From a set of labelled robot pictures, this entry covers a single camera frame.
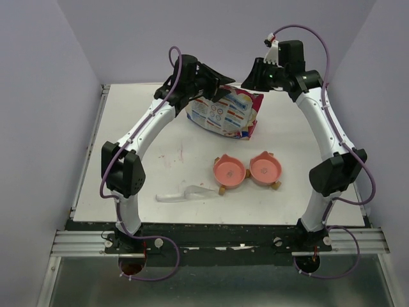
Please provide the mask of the pet food bag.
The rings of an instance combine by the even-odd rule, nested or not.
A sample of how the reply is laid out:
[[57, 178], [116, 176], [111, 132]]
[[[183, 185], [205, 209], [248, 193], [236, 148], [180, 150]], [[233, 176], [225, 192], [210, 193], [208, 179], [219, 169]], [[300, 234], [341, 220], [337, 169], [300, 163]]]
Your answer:
[[217, 102], [197, 98], [185, 108], [187, 118], [210, 132], [227, 138], [250, 139], [264, 95], [236, 86], [223, 87], [229, 93]]

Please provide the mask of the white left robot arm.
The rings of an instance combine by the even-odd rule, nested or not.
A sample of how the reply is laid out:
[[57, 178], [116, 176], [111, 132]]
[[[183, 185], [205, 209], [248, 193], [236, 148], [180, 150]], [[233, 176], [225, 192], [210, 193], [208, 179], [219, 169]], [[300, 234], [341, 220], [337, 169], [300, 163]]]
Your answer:
[[116, 227], [123, 234], [120, 246], [129, 253], [142, 243], [136, 233], [141, 225], [137, 195], [146, 174], [142, 159], [165, 126], [196, 98], [217, 102], [230, 91], [224, 89], [235, 80], [201, 63], [194, 56], [182, 54], [176, 60], [173, 73], [153, 94], [153, 100], [142, 118], [117, 142], [104, 143], [101, 150], [100, 191], [104, 199], [112, 198], [116, 208]]

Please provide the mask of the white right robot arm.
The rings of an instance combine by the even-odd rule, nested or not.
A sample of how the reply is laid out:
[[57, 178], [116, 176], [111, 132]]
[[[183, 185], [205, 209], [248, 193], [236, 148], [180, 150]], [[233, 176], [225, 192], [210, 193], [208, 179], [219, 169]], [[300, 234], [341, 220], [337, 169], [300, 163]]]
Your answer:
[[259, 92], [277, 88], [285, 91], [305, 116], [322, 159], [309, 172], [313, 192], [298, 221], [303, 229], [294, 234], [296, 247], [307, 251], [316, 245], [315, 232], [324, 229], [331, 204], [356, 180], [367, 153], [356, 149], [345, 135], [330, 106], [320, 73], [306, 70], [303, 43], [300, 40], [278, 42], [269, 36], [265, 45], [269, 48], [267, 54], [254, 60], [242, 88]]

